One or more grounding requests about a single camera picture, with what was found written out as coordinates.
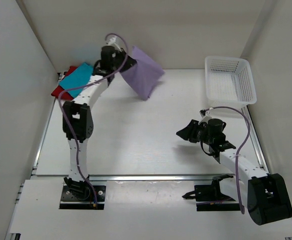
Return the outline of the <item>purple t shirt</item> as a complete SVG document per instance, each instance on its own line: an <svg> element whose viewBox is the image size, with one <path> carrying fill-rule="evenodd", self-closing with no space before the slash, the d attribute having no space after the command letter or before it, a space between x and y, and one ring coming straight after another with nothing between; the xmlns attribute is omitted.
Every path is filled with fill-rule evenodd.
<svg viewBox="0 0 292 240"><path fill-rule="evenodd" d="M122 78L132 90L144 101L148 100L165 71L160 64L136 46L132 47L129 60L134 59L135 64L120 71Z"/></svg>

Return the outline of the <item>teal t shirt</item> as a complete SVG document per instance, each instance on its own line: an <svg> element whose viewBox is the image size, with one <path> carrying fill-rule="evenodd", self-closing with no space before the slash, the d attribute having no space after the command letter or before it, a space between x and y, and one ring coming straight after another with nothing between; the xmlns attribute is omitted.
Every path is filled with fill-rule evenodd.
<svg viewBox="0 0 292 240"><path fill-rule="evenodd" d="M64 77L64 79L60 81L59 86L62 88L62 91L85 86L88 84L92 73L93 67L87 63L82 63L68 76ZM73 100L82 92L82 90L83 88L79 88L65 92L61 99Z"/></svg>

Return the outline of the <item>red t shirt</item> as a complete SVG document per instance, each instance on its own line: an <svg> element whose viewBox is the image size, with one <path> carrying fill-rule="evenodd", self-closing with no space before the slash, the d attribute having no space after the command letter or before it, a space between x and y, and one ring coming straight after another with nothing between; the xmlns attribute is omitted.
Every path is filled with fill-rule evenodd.
<svg viewBox="0 0 292 240"><path fill-rule="evenodd" d="M70 75L72 72L74 72L75 70L77 69L76 66L70 66L69 69L67 71L64 72L61 80L63 80L65 77L67 77L68 75ZM55 97L55 98L58 98L59 97L59 94L63 91L64 89L58 85L51 93L51 96ZM61 99L62 100L66 100L66 101L72 101L74 98L68 93L64 93L62 96L61 96Z"/></svg>

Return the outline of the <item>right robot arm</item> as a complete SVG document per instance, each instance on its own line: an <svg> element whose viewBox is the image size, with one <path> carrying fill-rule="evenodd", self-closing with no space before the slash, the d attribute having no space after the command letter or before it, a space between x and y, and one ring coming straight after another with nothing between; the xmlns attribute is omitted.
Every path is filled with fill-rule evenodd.
<svg viewBox="0 0 292 240"><path fill-rule="evenodd" d="M208 145L208 155L228 168L234 176L218 176L210 193L216 200L225 196L241 203L257 225L292 217L292 206L281 175L269 174L236 152L223 133L226 123L204 117L191 122L176 134L185 141Z"/></svg>

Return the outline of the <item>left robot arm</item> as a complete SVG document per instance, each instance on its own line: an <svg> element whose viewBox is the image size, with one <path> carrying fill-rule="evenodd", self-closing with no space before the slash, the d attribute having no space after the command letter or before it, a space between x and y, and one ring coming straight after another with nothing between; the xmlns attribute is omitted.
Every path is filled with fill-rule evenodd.
<svg viewBox="0 0 292 240"><path fill-rule="evenodd" d="M63 132L70 148L70 173L64 178L69 191L80 201L98 203L95 187L92 186L87 169L87 145L94 130L92 106L109 87L114 74L128 70L136 64L123 48L104 46L101 59L94 67L92 75L79 95L62 105Z"/></svg>

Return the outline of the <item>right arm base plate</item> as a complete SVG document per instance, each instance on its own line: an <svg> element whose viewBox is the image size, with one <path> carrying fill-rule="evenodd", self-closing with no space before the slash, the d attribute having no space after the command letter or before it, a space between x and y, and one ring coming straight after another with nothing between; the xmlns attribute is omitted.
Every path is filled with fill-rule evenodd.
<svg viewBox="0 0 292 240"><path fill-rule="evenodd" d="M185 200L196 200L198 212L230 212L240 211L239 204L231 197L224 195L220 190L220 183L233 180L234 176L223 174L214 176L210 184L195 185L194 190L185 193Z"/></svg>

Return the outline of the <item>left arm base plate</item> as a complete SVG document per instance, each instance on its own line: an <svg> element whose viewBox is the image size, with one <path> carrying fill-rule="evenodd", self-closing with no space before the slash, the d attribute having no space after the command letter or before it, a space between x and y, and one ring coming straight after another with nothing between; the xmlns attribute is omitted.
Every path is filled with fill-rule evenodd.
<svg viewBox="0 0 292 240"><path fill-rule="evenodd" d="M85 196L77 197L68 186L63 185L59 209L61 210L103 210L105 206L106 186L95 185L97 204L94 195L88 191Z"/></svg>

